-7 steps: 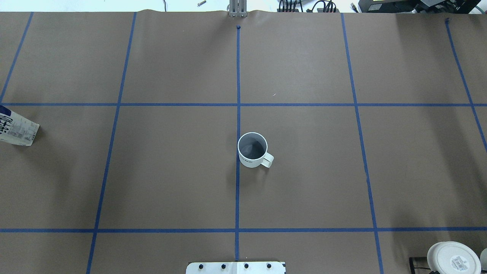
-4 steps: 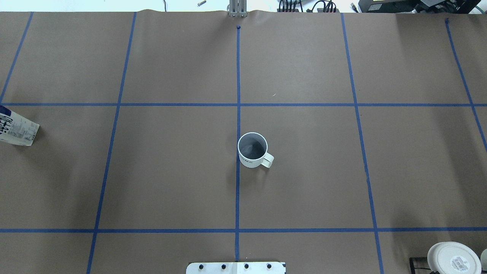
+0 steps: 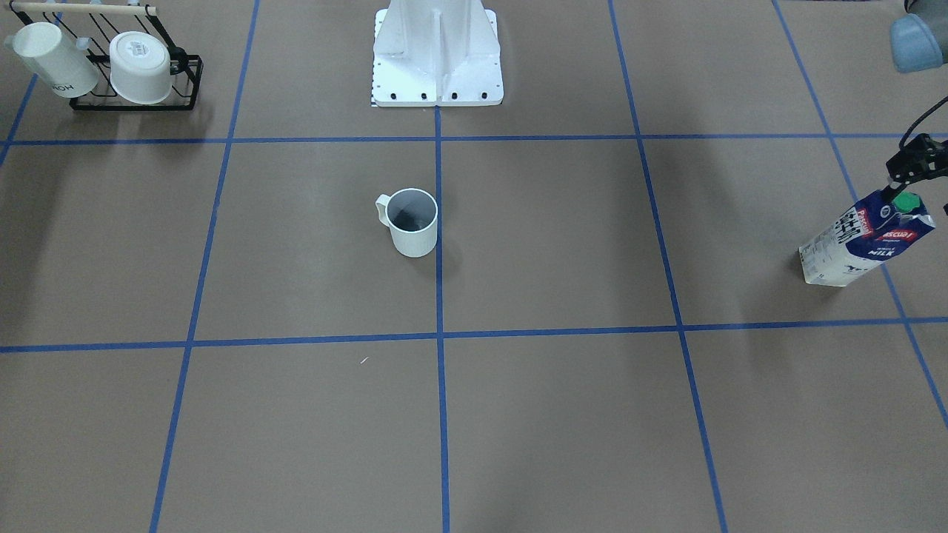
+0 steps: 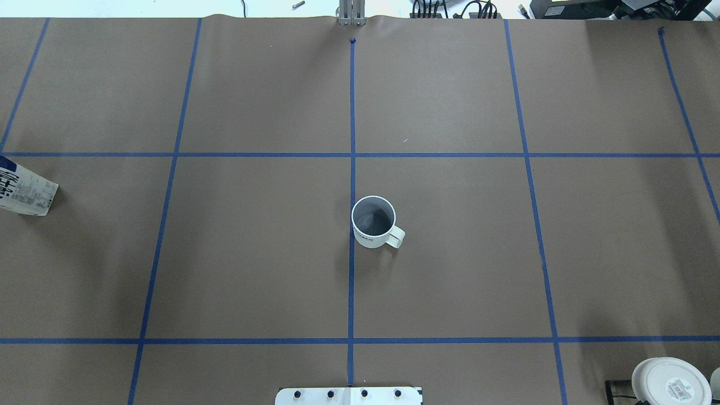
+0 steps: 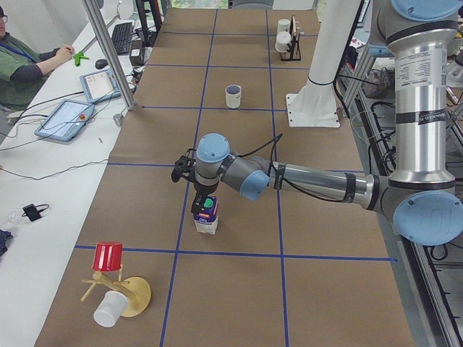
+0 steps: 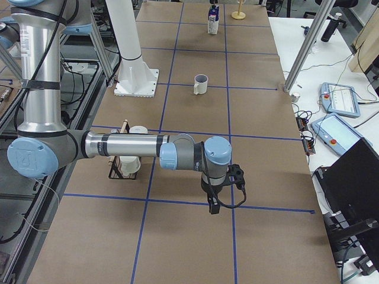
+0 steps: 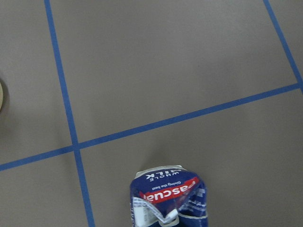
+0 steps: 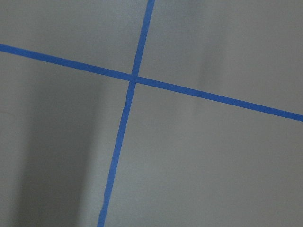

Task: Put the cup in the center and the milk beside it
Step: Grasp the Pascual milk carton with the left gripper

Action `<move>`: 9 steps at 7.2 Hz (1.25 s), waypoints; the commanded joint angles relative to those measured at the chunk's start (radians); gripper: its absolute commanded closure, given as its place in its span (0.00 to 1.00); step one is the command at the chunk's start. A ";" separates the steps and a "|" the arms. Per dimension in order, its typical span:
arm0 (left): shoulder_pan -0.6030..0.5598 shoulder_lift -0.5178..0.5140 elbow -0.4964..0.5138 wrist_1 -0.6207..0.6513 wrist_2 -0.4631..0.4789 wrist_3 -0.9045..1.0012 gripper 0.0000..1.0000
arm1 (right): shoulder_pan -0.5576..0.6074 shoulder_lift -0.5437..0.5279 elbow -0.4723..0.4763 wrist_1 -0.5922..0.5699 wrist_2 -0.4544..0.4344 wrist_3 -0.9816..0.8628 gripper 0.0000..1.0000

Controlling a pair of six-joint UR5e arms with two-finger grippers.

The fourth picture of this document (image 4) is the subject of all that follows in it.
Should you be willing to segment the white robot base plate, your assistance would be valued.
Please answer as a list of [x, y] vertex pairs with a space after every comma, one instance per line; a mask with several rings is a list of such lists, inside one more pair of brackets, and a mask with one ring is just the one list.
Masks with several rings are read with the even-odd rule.
[[421, 388], [411, 386], [286, 388], [275, 404], [423, 404]]

